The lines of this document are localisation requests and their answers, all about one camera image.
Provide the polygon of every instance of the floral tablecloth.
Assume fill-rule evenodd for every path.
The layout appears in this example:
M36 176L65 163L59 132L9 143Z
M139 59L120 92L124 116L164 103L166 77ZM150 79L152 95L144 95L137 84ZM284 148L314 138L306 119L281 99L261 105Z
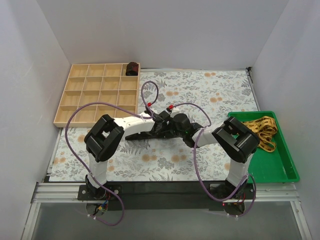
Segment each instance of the floral tablecloth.
M140 86L154 81L159 87L157 102L152 105L158 112L171 104L190 102L201 106L212 124L219 126L229 112L257 111L257 105L244 70L240 71L158 71L142 72ZM151 102L156 95L153 85L144 93ZM205 126L208 120L193 106L180 106L192 122ZM139 112L145 110L142 100ZM69 141L79 156L89 164L84 138L89 128L71 128ZM83 182L87 171L69 150L64 132L58 143L49 181ZM230 158L218 144L197 150L199 172L203 180L224 180L230 167ZM193 150L182 139L123 140L108 161L108 181L194 181Z

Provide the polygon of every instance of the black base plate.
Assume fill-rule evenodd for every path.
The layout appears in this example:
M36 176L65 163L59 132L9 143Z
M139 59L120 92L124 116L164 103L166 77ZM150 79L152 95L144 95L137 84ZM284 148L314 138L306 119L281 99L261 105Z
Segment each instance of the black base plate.
M204 185L223 184L224 181L204 181ZM198 181L118 181L108 182L105 186L111 191L118 190L127 210L157 210L157 209L209 209L223 211L222 202L210 199ZM244 188L245 199L252 199L252 184ZM86 185L79 187L79 201L97 201L88 192ZM108 211L119 211L121 205L113 196L110 199Z

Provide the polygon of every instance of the table surface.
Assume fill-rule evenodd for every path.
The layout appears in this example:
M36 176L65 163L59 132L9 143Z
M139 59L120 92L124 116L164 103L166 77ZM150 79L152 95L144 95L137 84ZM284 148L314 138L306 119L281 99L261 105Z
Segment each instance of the table surface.
M212 124L219 126L229 112L257 111L255 98L244 70L238 71L154 71L141 72L140 86L154 81L159 87L157 102L152 108L161 112L169 105L189 102L202 107ZM144 91L152 102L156 89L148 85ZM204 114L193 106L180 106L192 122L208 124ZM141 98L138 112L145 110ZM77 154L89 164L84 143L89 128L71 128L68 138ZM69 150L62 130L53 161L50 182L83 182L87 171ZM199 172L203 180L224 180L230 158L218 144L197 150ZM182 139L123 140L108 161L108 181L195 181L193 150Z

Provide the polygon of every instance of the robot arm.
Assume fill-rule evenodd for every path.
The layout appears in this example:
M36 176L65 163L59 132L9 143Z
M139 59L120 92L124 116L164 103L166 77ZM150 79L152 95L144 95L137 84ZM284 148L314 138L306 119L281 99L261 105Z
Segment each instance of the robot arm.
M149 117L150 114L145 111L141 116ZM167 108L167 111L160 114L154 112L152 119L134 116L111 118L107 114L103 115L84 139L89 152L90 169L98 182L104 185L107 182L107 160L115 153L122 138L130 141L180 137L187 146L193 148L202 129L204 131L198 139L197 147L219 143L231 158L225 181L231 193L248 172L250 160L259 144L258 136L234 117L229 117L221 126L203 128L198 123L190 123L187 115L180 113L176 107ZM90 175L86 177L86 184L93 195L100 187Z

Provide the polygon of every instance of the black bracket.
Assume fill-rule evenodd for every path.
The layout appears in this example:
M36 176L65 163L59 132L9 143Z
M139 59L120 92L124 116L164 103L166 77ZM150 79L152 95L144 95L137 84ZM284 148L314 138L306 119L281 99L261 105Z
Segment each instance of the black bracket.
M85 136L86 150L95 157L95 161L105 162L113 156L124 135L122 126L118 126L108 114L103 115Z
M238 162L245 163L250 154L253 154L259 145L259 137L231 116L217 127L212 135L225 150L228 156Z
M224 184L224 181L204 181L211 192L212 186ZM110 181L105 185L116 192L122 199L127 210L156 210L156 209L209 209L223 211L223 203L213 201L205 193L198 181ZM247 184L243 188L245 199L254 196L253 185ZM79 201L104 201L106 198L94 197L86 185L80 185ZM108 211L119 211L121 205L112 196Z
M191 123L188 116L184 113L178 113L174 117L170 117L166 111L162 111L160 114L153 113L153 120L154 126L151 131L132 134L126 136L125 139L132 141L182 138L188 147L193 148L195 142L192 137L202 128L202 126L196 122Z

